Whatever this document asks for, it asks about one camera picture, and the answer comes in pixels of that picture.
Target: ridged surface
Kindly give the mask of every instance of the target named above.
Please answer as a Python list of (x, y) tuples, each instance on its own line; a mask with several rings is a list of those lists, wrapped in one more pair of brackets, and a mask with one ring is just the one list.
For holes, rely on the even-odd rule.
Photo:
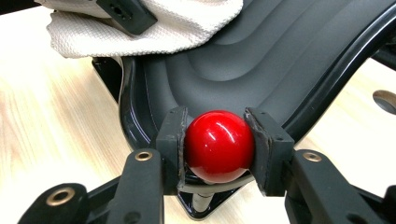
[(157, 127), (178, 105), (196, 117), (259, 107), (284, 123), (343, 50), (393, 1), (246, 1), (242, 13), (198, 49), (145, 62)]

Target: light wooden surface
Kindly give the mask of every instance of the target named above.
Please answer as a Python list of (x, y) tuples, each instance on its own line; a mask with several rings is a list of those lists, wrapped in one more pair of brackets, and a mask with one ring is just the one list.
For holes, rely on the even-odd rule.
[[(50, 48), (49, 14), (38, 7), (0, 17), (0, 223), (16, 223), (55, 185), (106, 183), (130, 152), (91, 59)], [(325, 153), (351, 184), (383, 196), (396, 184), (396, 117), (374, 103), (376, 90), (396, 92), (396, 74), (370, 60), (297, 148)], [(288, 223), (283, 202), (250, 183), (200, 223)], [(165, 197), (165, 222), (194, 223), (175, 197)]]

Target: glossy red sphere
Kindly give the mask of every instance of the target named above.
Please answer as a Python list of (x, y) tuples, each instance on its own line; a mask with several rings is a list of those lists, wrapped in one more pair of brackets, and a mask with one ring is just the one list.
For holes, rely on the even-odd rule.
[(228, 111), (210, 111), (196, 118), (184, 141), (186, 163), (197, 176), (211, 183), (235, 180), (253, 159), (250, 128)]

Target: white towel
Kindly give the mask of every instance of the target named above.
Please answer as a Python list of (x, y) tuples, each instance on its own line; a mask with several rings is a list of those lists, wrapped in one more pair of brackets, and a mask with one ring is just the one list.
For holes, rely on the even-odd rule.
[(103, 22), (111, 18), (95, 0), (36, 0), (56, 9), (47, 29), (51, 46), (66, 58), (174, 53), (204, 44), (242, 9), (243, 0), (140, 0), (157, 18), (141, 35)]

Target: hole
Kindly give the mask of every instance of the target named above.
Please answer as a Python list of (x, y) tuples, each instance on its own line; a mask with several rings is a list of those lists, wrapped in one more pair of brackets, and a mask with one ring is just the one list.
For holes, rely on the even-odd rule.
[(321, 161), (321, 157), (312, 152), (305, 152), (303, 156), (309, 161)]
[(375, 103), (381, 109), (396, 115), (396, 94), (390, 91), (375, 91), (373, 93)]
[(348, 214), (346, 216), (346, 218), (350, 222), (355, 223), (355, 224), (367, 224), (368, 223), (363, 217), (356, 215), (356, 214)]
[(148, 161), (149, 159), (151, 159), (152, 157), (152, 153), (151, 152), (139, 152), (136, 154), (136, 156), (134, 156), (134, 158), (137, 161)]
[(276, 139), (277, 141), (283, 141), (283, 137), (280, 136), (280, 135), (276, 135), (276, 136), (275, 136), (275, 139)]
[(57, 195), (55, 195), (55, 197), (53, 197), (53, 200), (61, 201), (61, 200), (65, 199), (67, 197), (67, 195), (69, 195), (68, 192), (60, 192)]
[(57, 189), (47, 198), (46, 203), (49, 206), (58, 206), (69, 202), (75, 194), (76, 192), (70, 187)]
[(125, 224), (135, 224), (140, 220), (141, 216), (138, 212), (129, 212), (124, 217)]
[(122, 15), (122, 10), (119, 7), (114, 7), (113, 6), (113, 10), (115, 13), (117, 13), (117, 15), (121, 16)]

